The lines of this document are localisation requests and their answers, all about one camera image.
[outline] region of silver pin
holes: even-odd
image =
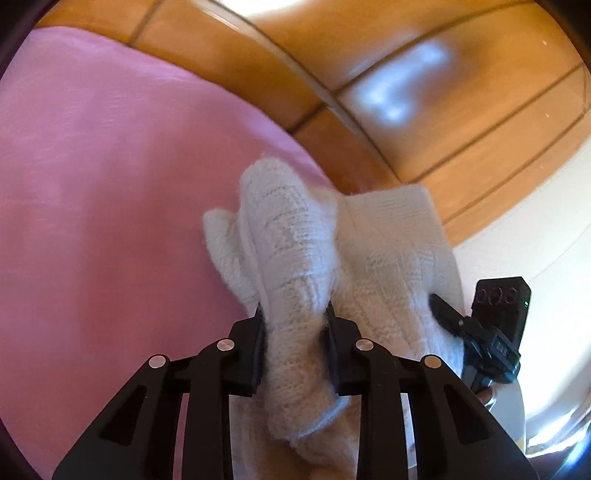
[[[425,365],[429,368],[439,368],[441,366],[441,360],[434,355],[429,355],[425,357]]]
[[[148,361],[148,365],[152,368],[161,368],[166,365],[166,357],[164,355],[154,355]]]
[[[362,338],[355,342],[355,348],[362,352],[369,352],[373,347],[374,343],[371,340],[367,340],[367,338]]]
[[[224,338],[224,340],[220,340],[217,343],[217,349],[221,350],[222,352],[228,352],[234,348],[236,344],[230,340],[229,338]]]

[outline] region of white surface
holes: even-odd
[[[454,252],[468,313],[480,278],[522,276],[530,285],[519,382],[526,416],[536,415],[591,352],[591,142]],[[588,386],[580,385],[582,394]]]

